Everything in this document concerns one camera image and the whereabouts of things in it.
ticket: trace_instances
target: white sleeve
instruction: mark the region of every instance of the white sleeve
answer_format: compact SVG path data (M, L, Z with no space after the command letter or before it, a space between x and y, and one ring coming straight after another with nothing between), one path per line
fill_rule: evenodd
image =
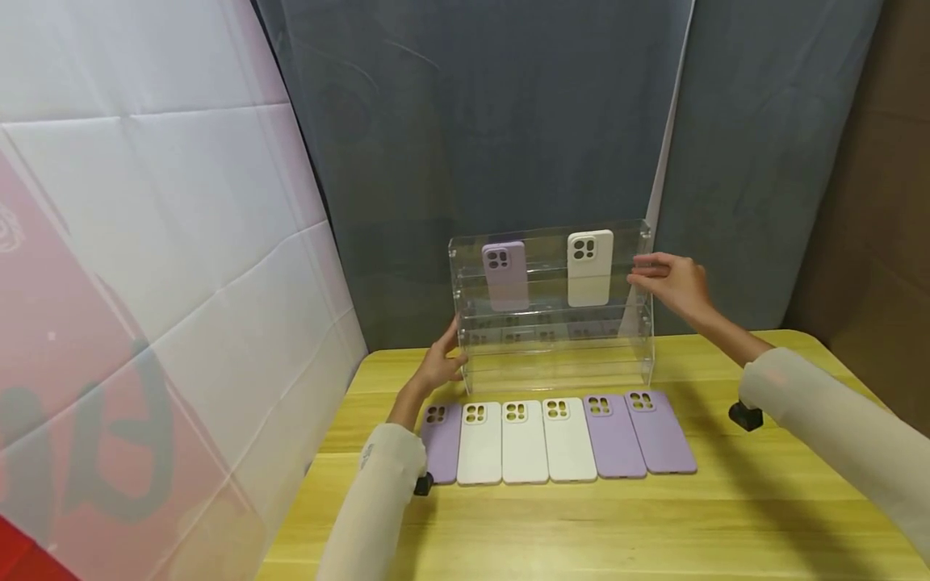
M329 533L318 580L381 581L387 577L404 509L425 466L426 450L420 438L396 424L375 428Z
M930 440L787 349L746 365L739 399L807 444L930 565Z

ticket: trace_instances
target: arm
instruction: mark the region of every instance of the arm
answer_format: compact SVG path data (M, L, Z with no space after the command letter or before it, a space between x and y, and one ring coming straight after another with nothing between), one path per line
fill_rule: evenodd
M464 354L448 358L458 324L426 352L419 369L397 394L387 422L362 449L359 472L329 533L316 578L375 581L387 577L404 509L426 466L426 450L413 428L430 394L450 380L461 380Z
M713 307L704 267L691 258L664 252L636 257L627 281L655 295L740 367L773 349Z
M766 411L873 502L930 564L930 440L786 349L774 349L713 307L690 258L636 258L628 277L653 292L736 363L739 399Z

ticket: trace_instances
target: white backdrop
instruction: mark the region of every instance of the white backdrop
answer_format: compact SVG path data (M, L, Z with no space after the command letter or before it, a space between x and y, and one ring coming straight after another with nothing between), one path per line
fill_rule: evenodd
M248 0L0 18L0 514L82 579L257 570L365 355Z

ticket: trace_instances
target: white phone case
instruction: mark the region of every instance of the white phone case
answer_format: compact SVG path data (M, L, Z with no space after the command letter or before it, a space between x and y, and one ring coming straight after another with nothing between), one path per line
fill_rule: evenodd
M568 306L600 307L610 300L614 233L610 230L568 235Z
M458 445L458 483L499 484L500 403L466 403Z
M507 484L549 481L542 405L535 401L503 404L503 476Z
M597 465L591 449L584 403L579 398L544 400L542 418L552 481L597 480Z

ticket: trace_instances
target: wooden table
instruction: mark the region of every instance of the wooden table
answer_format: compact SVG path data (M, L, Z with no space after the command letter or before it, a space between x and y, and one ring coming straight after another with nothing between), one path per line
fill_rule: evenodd
M812 337L759 335L877 401ZM696 475L434 487L407 508L392 579L930 578L882 513L788 432L767 418L746 433L727 419L741 371L710 343L658 337L656 352L653 388L669 395L697 458ZM259 580L313 579L359 450L422 354L379 351L362 363ZM530 397L549 393L585 394Z

